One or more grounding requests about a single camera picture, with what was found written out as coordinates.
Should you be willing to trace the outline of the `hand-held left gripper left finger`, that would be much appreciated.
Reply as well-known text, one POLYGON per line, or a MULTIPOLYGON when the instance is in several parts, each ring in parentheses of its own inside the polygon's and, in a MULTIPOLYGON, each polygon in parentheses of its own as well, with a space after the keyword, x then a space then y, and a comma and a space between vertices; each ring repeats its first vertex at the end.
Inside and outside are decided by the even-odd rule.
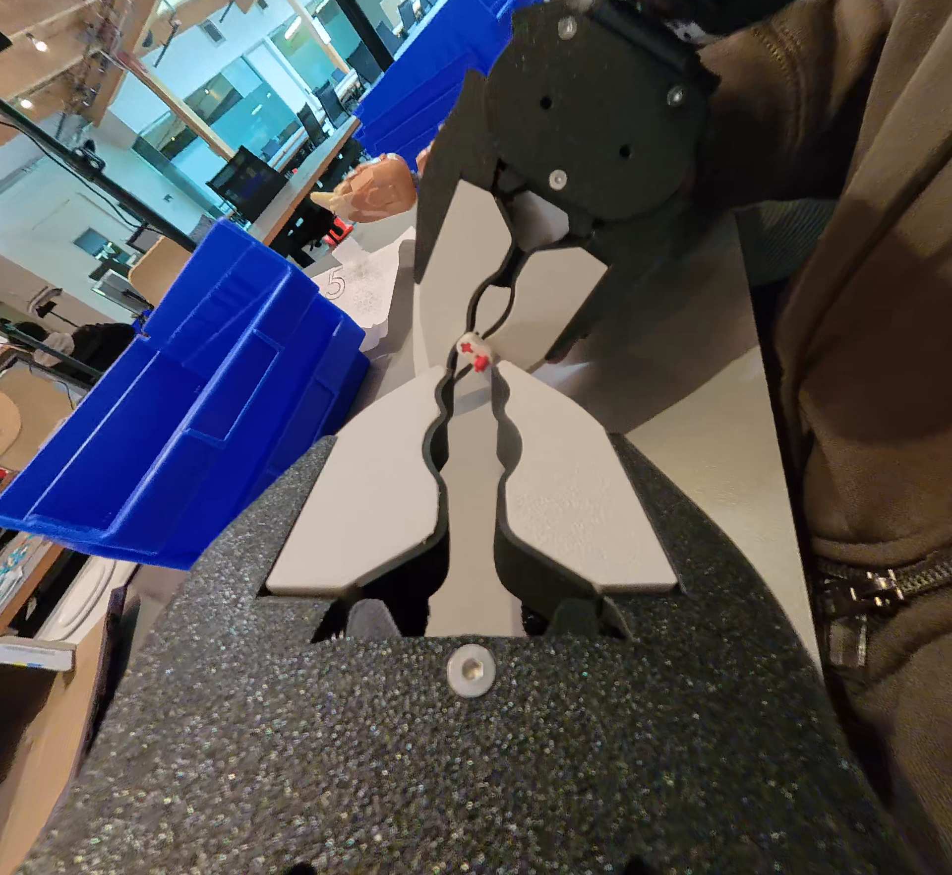
POLYGON ((269 594, 375 599, 398 626, 428 624, 448 572, 451 386, 452 369, 427 369, 340 430, 268 574, 269 594))

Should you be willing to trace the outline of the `toy axle with orange ends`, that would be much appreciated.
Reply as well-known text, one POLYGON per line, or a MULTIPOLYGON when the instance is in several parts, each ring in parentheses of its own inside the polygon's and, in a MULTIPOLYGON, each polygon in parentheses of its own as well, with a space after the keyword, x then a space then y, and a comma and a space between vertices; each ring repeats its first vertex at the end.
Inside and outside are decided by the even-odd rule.
POLYGON ((456 344, 457 374, 469 371, 483 373, 494 367, 497 362, 495 351, 475 332, 462 335, 456 344))

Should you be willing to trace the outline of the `black office chair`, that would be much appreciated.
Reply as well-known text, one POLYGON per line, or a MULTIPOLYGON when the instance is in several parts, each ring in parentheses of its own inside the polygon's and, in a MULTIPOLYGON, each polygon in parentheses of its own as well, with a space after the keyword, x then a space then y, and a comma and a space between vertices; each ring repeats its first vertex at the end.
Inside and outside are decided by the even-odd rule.
POLYGON ((220 200, 233 208, 247 224, 256 221, 288 182, 288 177, 270 167, 246 146, 240 146, 230 160, 208 181, 220 200))

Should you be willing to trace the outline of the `person's right forearm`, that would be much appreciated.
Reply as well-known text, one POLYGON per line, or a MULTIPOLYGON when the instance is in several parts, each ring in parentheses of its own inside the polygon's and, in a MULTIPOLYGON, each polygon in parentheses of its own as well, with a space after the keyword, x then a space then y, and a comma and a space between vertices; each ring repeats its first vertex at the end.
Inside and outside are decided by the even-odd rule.
POLYGON ((722 211, 834 199, 901 0, 793 0, 700 50, 719 79, 693 201, 722 211))

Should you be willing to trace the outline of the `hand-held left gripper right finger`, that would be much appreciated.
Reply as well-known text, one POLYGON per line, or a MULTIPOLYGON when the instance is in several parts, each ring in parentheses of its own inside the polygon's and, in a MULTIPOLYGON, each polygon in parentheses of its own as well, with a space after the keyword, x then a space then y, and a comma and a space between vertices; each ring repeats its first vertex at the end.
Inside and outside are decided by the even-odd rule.
POLYGON ((678 583, 622 461, 625 441, 507 360, 496 364, 496 572, 532 611, 678 583))

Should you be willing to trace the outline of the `black light stand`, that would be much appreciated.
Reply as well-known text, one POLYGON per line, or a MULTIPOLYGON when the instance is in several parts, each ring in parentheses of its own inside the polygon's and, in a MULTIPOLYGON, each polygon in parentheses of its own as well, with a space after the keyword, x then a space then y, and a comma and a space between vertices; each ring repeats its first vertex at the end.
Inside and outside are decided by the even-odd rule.
POLYGON ((81 148, 66 148, 51 134, 5 101, 1 102, 1 116, 2 126, 13 128, 25 135, 43 154, 65 167, 80 180, 102 191, 113 202, 136 217, 140 225, 149 226, 188 253, 197 250, 197 242, 188 234, 114 182, 105 172, 105 162, 94 152, 81 148))

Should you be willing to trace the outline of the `printed paper sheet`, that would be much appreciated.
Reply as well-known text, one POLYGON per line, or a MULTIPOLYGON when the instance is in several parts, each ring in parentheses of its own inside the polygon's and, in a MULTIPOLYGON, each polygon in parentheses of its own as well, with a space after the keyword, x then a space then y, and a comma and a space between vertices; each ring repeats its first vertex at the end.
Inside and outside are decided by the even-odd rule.
POLYGON ((386 338, 398 273, 411 265, 415 227, 408 227, 388 245, 365 250, 353 235, 334 250, 337 265, 313 281, 321 295, 363 332, 360 351, 367 354, 386 338))

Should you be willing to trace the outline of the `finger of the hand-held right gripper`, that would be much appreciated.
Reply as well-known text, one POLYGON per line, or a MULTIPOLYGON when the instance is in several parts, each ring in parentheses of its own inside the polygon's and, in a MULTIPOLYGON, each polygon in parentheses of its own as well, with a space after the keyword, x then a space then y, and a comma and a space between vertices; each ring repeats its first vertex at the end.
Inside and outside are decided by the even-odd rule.
POLYGON ((412 301, 416 373, 443 367, 463 334, 485 334, 511 293, 490 289, 513 247, 506 215, 488 191, 458 183, 412 301))
POLYGON ((559 338, 607 271, 578 245, 550 245, 530 252, 511 283, 511 297, 491 350, 519 368, 545 363, 559 338))

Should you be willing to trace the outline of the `brown toy brick model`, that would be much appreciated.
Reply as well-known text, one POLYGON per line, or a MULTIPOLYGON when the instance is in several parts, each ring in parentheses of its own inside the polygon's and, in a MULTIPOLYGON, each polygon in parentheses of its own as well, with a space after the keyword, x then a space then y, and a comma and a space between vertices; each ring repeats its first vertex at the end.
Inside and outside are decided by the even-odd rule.
POLYGON ((344 222, 370 224, 411 210, 418 186, 405 159, 387 153, 358 165, 333 191, 311 191, 308 199, 344 222))

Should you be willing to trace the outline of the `blue plastic bin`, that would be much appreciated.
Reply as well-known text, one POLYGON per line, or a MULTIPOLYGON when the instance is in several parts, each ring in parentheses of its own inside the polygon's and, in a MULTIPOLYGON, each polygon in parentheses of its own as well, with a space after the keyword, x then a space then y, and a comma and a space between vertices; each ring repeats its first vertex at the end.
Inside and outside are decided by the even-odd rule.
POLYGON ((412 170, 437 136, 470 71, 488 75, 512 36, 513 12, 541 0, 447 0, 355 109, 356 140, 377 157, 397 154, 412 170))
POLYGON ((1 497, 2 528, 189 569, 320 438, 369 368, 361 327, 227 220, 1 497))

